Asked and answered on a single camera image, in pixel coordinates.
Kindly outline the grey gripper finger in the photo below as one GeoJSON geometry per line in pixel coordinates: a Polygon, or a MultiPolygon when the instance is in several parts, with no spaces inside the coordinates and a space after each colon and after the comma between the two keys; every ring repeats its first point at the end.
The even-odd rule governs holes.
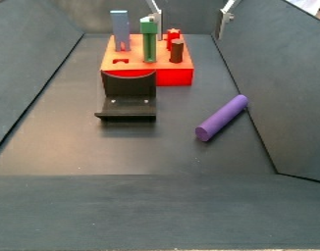
{"type": "Polygon", "coordinates": [[[240,0],[227,0],[223,7],[219,9],[219,20],[216,24],[216,40],[223,37],[224,24],[234,18],[232,9],[240,0]]]}
{"type": "Polygon", "coordinates": [[[155,0],[145,0],[145,2],[152,12],[151,16],[153,17],[155,23],[157,25],[157,41],[161,41],[161,11],[155,0]]]}

